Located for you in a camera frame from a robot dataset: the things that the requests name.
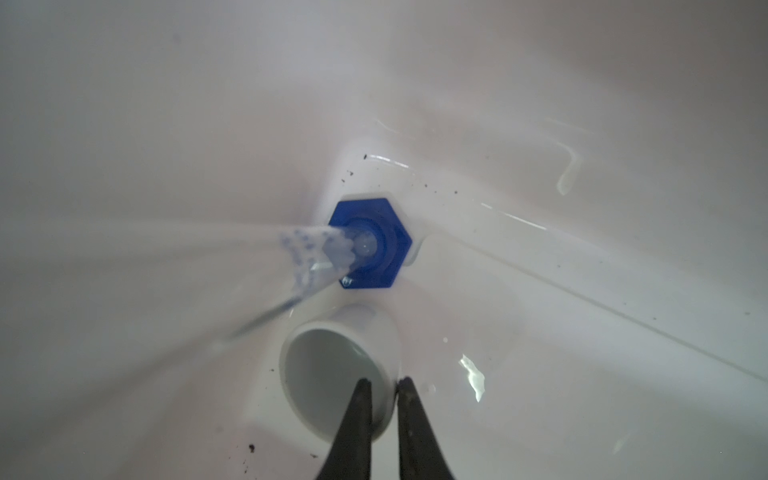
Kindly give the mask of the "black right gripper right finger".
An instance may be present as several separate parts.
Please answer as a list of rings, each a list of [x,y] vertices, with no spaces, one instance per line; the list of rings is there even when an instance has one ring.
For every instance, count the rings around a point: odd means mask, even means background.
[[[399,473],[403,480],[453,480],[415,384],[397,384]]]

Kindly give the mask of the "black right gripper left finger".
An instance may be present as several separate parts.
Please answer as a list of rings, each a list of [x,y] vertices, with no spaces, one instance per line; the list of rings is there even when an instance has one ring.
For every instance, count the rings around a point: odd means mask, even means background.
[[[317,480],[368,480],[373,433],[372,384],[360,379]]]

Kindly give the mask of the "small white round cup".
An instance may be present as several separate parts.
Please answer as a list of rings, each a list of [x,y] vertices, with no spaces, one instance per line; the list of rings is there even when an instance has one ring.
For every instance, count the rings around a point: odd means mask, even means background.
[[[281,384],[299,420],[319,438],[336,435],[357,382],[372,384],[373,438],[387,429],[402,371],[402,342],[384,309],[351,303],[296,327],[279,359]]]

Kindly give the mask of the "blue hexagonal cap needle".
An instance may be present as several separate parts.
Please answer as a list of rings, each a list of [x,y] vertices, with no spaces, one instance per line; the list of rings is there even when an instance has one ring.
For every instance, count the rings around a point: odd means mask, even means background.
[[[263,323],[347,278],[390,286],[411,238],[384,198],[328,225],[27,219],[1,226],[1,351],[136,360]]]

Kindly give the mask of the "white plastic storage bin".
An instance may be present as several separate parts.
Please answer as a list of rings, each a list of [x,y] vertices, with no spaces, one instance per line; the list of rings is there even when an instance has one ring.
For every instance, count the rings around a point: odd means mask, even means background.
[[[5,1],[1,226],[328,225],[338,280],[136,360],[1,351],[5,479],[310,479],[281,347],[396,322],[458,479],[767,475],[763,1]]]

